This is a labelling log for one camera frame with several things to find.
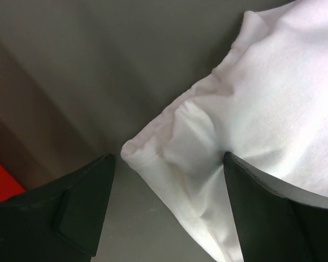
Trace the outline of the red plastic bin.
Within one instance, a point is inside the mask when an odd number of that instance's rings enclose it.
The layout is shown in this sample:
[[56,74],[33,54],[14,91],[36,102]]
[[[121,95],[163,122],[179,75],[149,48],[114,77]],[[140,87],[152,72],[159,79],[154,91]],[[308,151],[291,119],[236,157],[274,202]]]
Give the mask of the red plastic bin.
[[25,191],[23,186],[0,164],[0,201],[5,201]]

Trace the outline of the white t-shirt with red print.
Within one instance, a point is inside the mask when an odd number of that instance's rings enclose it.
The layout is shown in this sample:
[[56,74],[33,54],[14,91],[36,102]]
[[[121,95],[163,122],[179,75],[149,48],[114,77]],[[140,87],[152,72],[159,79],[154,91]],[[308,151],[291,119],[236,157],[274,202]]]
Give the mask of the white t-shirt with red print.
[[121,150],[216,261],[242,261],[222,157],[328,197],[328,1],[244,14],[224,60]]

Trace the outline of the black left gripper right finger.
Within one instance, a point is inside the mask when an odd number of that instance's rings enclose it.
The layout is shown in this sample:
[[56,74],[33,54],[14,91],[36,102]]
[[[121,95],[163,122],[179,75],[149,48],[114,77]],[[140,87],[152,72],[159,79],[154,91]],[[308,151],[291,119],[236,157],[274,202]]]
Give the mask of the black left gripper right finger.
[[328,261],[328,197],[273,177],[231,152],[223,164],[244,261]]

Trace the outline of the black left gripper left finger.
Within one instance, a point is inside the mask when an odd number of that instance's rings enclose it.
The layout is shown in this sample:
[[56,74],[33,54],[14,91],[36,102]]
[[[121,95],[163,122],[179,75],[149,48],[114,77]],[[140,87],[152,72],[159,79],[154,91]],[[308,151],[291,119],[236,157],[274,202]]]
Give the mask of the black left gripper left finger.
[[115,173],[105,154],[38,188],[0,201],[0,261],[90,261]]

